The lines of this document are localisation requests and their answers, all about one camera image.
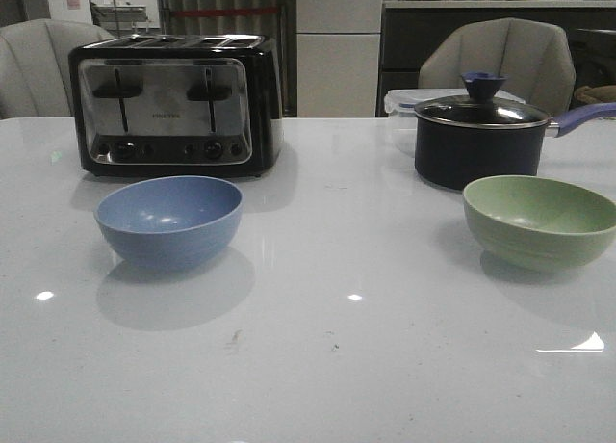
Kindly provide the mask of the black chrome four-slot toaster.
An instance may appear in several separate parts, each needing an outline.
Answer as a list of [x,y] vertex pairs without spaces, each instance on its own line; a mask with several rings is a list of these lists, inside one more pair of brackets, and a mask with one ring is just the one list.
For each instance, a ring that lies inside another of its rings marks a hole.
[[82,167],[97,176],[258,176],[283,140],[277,44],[263,35],[107,39],[69,55]]

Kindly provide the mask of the green plastic bowl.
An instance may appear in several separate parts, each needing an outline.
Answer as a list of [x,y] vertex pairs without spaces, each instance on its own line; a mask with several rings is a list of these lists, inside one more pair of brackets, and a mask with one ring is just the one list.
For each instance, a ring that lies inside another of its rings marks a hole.
[[529,270],[557,272],[598,259],[615,239],[615,203],[549,178],[499,175],[463,190],[473,237],[498,258]]

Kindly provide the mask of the grey upholstered chair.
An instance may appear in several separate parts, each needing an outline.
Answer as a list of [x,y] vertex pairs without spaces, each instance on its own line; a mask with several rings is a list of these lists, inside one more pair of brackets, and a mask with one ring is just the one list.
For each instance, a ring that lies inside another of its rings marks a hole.
[[1,118],[73,115],[69,53],[113,36],[99,26],[35,19],[1,29]]
[[504,91],[553,116],[569,110],[576,82],[565,30],[514,17],[456,29],[420,68],[418,87],[462,88],[468,71],[506,75]]

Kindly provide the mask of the grey upholstered chair right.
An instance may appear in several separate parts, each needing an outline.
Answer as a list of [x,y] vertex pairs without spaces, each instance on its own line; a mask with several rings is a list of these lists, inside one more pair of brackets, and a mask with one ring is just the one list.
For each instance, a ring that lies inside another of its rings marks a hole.
[[504,91],[553,116],[569,110],[576,82],[565,30],[514,17],[456,29],[420,68],[418,87],[462,88],[468,71],[506,75]]

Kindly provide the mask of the blue plastic bowl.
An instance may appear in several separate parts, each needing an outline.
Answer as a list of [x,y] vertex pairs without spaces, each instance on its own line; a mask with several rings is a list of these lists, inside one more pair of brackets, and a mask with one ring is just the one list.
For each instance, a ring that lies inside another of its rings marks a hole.
[[100,201],[94,217],[125,261],[157,271],[191,269],[212,259],[235,236],[243,194],[233,183],[180,175],[141,181]]

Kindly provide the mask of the grey upholstered chair left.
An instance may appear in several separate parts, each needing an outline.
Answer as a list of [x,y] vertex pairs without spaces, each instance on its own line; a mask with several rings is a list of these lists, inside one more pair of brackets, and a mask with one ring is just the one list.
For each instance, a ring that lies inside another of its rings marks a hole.
[[35,19],[1,29],[1,118],[73,115],[69,53],[113,36],[99,26]]

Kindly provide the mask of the white cabinet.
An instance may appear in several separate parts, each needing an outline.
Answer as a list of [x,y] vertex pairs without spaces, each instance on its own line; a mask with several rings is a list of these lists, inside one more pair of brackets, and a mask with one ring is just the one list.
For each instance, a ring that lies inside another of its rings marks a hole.
[[296,0],[297,115],[373,117],[383,0]]

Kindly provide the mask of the glass pot lid blue knob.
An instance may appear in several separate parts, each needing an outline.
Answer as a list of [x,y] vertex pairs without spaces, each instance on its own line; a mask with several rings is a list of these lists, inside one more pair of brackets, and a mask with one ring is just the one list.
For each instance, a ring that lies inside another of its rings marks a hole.
[[465,94],[429,99],[414,106],[418,118],[465,128],[531,127],[548,122],[543,110],[514,99],[497,97],[506,75],[482,71],[460,74]]

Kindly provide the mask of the clear plastic food container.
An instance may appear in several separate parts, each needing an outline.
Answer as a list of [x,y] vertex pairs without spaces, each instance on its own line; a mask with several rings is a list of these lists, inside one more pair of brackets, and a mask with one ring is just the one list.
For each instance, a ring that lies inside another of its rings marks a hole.
[[467,94],[464,89],[398,89],[389,90],[384,96],[386,126],[394,145],[403,153],[415,155],[417,103],[439,97]]

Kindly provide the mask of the dark blue saucepan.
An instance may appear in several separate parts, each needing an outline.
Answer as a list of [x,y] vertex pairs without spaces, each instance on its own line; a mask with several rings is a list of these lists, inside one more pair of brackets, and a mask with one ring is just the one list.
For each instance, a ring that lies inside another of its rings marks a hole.
[[457,127],[416,116],[415,170],[433,184],[458,191],[482,177],[535,175],[546,135],[560,137],[589,120],[613,117],[615,105],[591,104],[548,115],[549,121],[538,126],[501,129]]

